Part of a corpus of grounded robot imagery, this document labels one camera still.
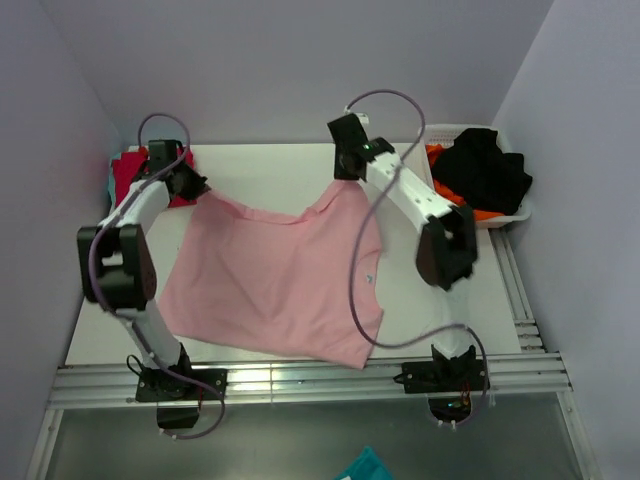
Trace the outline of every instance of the plastic laundry basket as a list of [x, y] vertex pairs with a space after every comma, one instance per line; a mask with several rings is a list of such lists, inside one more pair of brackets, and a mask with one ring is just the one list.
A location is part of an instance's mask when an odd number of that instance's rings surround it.
[[[445, 148], [449, 148], [453, 146], [453, 141], [467, 128], [491, 128], [484, 125], [449, 125], [449, 124], [438, 124], [438, 125], [426, 125], [423, 137], [423, 145], [421, 150], [421, 155], [423, 156], [422, 166], [424, 167], [424, 173], [427, 178], [427, 181], [433, 186], [433, 178], [431, 177], [431, 169], [429, 168], [429, 159], [427, 158], [426, 145], [437, 145], [440, 144]], [[497, 139], [498, 147], [503, 152], [512, 152], [509, 143], [507, 142], [504, 135], [498, 132]], [[502, 217], [490, 218], [488, 220], [482, 220], [477, 223], [478, 228], [499, 228], [503, 225], [506, 225], [511, 222], [521, 222], [526, 220], [531, 216], [531, 206], [527, 197], [522, 200], [520, 204], [520, 208], [514, 215], [505, 215]]]

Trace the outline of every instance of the teal object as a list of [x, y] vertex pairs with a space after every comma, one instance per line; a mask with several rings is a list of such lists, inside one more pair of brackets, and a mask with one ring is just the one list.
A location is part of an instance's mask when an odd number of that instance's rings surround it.
[[109, 200], [111, 200], [111, 206], [116, 204], [116, 179], [113, 176], [113, 161], [120, 160], [120, 154], [114, 155], [109, 159], [109, 176], [107, 177], [107, 193], [109, 194]]
[[360, 456], [335, 480], [393, 480], [391, 473], [384, 466], [371, 447], [365, 447]]

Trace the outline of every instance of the black cloth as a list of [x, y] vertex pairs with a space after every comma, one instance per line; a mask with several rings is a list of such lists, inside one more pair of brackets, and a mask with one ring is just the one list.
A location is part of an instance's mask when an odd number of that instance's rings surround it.
[[440, 154], [431, 173], [474, 209], [513, 215], [533, 179], [524, 171], [524, 155], [502, 153], [497, 136], [488, 128], [466, 129]]

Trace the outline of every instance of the gray floor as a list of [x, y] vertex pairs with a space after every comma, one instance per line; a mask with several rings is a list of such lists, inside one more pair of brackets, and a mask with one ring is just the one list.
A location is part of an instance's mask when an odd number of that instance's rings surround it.
[[424, 397], [237, 405], [184, 442], [157, 435], [153, 409], [69, 411], [47, 478], [328, 480], [366, 445], [400, 480], [579, 478], [555, 395], [497, 401], [455, 433], [428, 421]]

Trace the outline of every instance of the pink shirt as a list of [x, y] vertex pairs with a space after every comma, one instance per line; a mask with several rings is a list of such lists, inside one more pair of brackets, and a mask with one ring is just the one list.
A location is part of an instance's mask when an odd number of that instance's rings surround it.
[[[171, 332], [209, 343], [364, 367], [372, 346], [347, 299], [350, 256], [369, 201], [332, 182], [300, 216], [249, 208], [219, 193], [198, 200], [159, 300]], [[381, 252], [374, 220], [360, 247], [356, 306], [376, 338]]]

